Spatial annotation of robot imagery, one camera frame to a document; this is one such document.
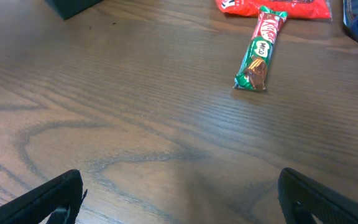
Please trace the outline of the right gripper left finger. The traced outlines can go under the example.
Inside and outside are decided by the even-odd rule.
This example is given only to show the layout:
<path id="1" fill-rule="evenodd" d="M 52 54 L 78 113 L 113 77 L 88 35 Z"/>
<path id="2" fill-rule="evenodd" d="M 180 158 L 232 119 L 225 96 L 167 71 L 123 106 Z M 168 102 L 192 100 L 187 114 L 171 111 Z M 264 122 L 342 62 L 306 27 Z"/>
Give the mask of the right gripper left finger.
<path id="1" fill-rule="evenodd" d="M 0 224 L 75 224 L 86 197 L 79 170 L 72 169 L 0 206 Z"/>

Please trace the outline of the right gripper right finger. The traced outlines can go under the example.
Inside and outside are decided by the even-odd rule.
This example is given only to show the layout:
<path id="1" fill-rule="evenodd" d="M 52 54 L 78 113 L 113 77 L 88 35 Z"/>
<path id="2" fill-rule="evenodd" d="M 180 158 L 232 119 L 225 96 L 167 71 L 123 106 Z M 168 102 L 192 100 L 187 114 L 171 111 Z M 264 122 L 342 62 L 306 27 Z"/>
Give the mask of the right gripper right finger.
<path id="1" fill-rule="evenodd" d="M 358 224 L 358 203 L 286 167 L 278 178 L 278 200 L 287 224 Z"/>

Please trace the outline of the red Hacks candy bag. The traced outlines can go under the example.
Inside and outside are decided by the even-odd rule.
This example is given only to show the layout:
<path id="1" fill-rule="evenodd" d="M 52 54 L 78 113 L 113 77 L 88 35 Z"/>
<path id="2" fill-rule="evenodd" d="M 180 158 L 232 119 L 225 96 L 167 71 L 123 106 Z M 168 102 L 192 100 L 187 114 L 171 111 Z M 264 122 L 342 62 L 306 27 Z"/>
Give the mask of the red Hacks candy bag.
<path id="1" fill-rule="evenodd" d="M 285 11 L 294 19 L 330 19 L 331 10 L 325 0 L 215 0 L 223 13 L 257 17 L 265 6 L 273 11 Z"/>

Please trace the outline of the black cardboard box with lid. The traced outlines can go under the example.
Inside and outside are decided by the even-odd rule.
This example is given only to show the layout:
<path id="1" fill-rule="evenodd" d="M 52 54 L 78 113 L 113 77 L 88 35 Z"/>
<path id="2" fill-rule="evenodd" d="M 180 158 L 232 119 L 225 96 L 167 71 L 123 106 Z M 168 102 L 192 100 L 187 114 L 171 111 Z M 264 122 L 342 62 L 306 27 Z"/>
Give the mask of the black cardboard box with lid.
<path id="1" fill-rule="evenodd" d="M 101 1 L 102 0 L 45 0 L 63 20 L 67 20 Z"/>

